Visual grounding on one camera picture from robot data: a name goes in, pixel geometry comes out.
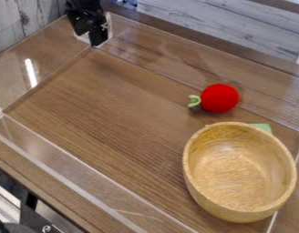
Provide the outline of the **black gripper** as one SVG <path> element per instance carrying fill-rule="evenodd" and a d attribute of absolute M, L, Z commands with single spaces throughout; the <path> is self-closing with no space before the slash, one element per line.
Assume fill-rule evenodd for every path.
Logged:
<path fill-rule="evenodd" d="M 65 11 L 78 35 L 89 32 L 93 46 L 109 39 L 109 21 L 101 0 L 66 0 Z"/>

